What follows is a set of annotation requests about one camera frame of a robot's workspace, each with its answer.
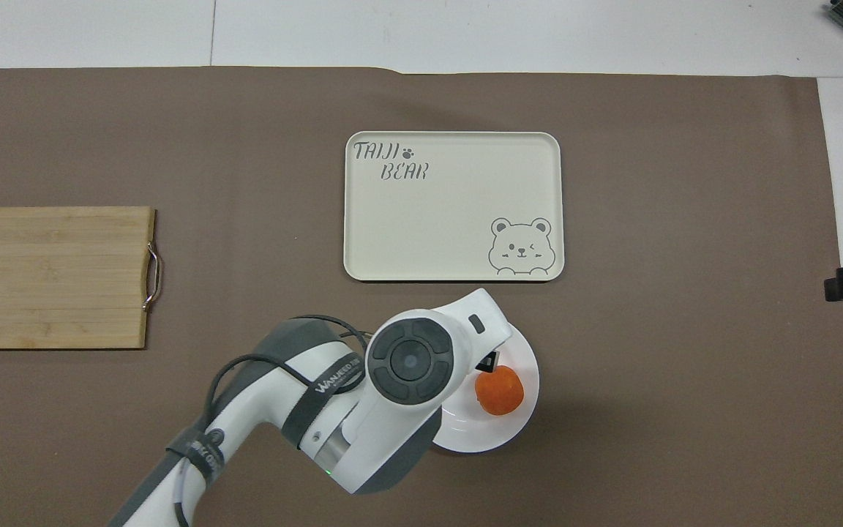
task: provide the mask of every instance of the round gray joint cover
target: round gray joint cover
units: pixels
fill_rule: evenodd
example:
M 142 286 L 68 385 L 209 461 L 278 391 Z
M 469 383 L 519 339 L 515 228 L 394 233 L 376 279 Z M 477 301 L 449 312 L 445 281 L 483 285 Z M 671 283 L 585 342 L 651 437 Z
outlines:
M 441 393 L 454 370 L 451 335 L 431 319 L 396 321 L 372 341 L 372 385 L 393 403 L 420 404 Z

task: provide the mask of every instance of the plate with orange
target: plate with orange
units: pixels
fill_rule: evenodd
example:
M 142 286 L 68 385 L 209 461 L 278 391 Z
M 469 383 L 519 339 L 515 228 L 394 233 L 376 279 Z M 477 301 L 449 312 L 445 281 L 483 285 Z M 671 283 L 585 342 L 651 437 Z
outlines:
M 528 341 L 512 327 L 492 373 L 474 371 L 441 405 L 435 444 L 472 454 L 508 443 L 525 427 L 539 399 L 539 364 Z

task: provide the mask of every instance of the black velcro strap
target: black velcro strap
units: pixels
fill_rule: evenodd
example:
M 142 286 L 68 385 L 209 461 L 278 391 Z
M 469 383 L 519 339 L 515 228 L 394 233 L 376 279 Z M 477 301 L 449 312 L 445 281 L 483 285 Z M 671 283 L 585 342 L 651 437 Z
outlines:
M 349 381 L 362 373 L 362 360 L 358 354 L 346 354 L 340 357 L 321 376 L 317 377 L 313 383 L 309 384 L 307 390 L 298 399 L 298 403 L 291 409 L 288 418 L 285 418 L 285 424 L 282 426 L 282 435 L 288 440 L 288 443 L 294 444 L 295 448 L 301 450 L 301 440 L 304 433 L 307 432 L 308 427 L 314 420 L 318 418 L 318 414 L 327 405 L 327 401 L 331 399 L 343 386 L 347 386 Z
M 187 427 L 181 430 L 165 448 L 181 457 L 187 457 L 190 464 L 201 471 L 203 480 L 210 487 L 225 466 L 223 452 L 214 442 L 214 434 L 207 435 L 194 427 Z

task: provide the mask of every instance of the wooden cutting board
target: wooden cutting board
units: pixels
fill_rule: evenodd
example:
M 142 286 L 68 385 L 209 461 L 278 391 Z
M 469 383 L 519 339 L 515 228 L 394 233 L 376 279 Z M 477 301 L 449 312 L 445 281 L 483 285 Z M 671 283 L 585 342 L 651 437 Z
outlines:
M 0 348 L 142 348 L 151 207 L 0 208 Z

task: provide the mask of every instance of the brown tablecloth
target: brown tablecloth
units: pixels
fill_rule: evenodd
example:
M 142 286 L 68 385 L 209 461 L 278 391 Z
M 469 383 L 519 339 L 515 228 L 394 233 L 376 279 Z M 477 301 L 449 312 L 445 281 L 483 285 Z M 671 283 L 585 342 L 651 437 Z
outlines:
M 566 267 L 488 290 L 531 341 L 535 414 L 354 497 L 255 431 L 197 525 L 843 525 L 843 307 L 814 80 L 0 70 L 0 206 L 157 208 L 144 351 L 0 351 L 0 525 L 98 525 L 279 321 L 375 329 L 471 283 L 342 267 L 359 130 L 558 138 Z

